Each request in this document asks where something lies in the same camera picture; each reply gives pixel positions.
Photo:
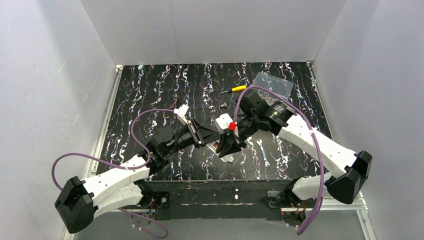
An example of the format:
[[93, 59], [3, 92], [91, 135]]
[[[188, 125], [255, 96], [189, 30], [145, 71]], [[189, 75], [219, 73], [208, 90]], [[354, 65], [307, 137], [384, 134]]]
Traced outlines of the white remote control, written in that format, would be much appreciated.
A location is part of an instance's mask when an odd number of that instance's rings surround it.
[[219, 157], [219, 153], [217, 152], [219, 143], [220, 143], [219, 140], [215, 140], [213, 142], [208, 143], [206, 147], [210, 149], [214, 153], [214, 155], [217, 156], [224, 163], [233, 163], [234, 162], [233, 154], [229, 154], [224, 157]]

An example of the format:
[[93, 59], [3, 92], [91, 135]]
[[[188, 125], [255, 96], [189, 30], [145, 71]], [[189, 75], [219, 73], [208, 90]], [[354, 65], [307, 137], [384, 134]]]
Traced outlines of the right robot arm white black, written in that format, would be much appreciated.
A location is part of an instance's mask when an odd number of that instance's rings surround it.
[[292, 180], [276, 202], [298, 203], [316, 197], [332, 197], [343, 204], [352, 204], [369, 177], [372, 155], [365, 150], [355, 152], [336, 143], [317, 129], [299, 110], [285, 99], [272, 104], [257, 91], [249, 89], [237, 102], [246, 116], [222, 114], [214, 121], [221, 134], [211, 149], [227, 162], [231, 155], [246, 147], [245, 140], [257, 131], [270, 132], [301, 148], [318, 160], [324, 173]]

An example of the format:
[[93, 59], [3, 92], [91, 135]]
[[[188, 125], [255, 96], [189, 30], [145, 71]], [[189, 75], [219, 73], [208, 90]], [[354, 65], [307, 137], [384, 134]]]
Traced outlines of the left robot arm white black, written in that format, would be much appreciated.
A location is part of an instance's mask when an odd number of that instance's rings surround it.
[[145, 199], [152, 198], [158, 203], [158, 198], [140, 181], [163, 169], [168, 164], [168, 155], [189, 146], [208, 147], [217, 154], [221, 136], [234, 127], [227, 114], [214, 121], [216, 130], [200, 125], [195, 119], [182, 122], [184, 127], [177, 132], [168, 126], [158, 128], [146, 147], [121, 165], [96, 176], [84, 179], [74, 176], [67, 180], [54, 203], [67, 231], [78, 233], [96, 217], [140, 205]]

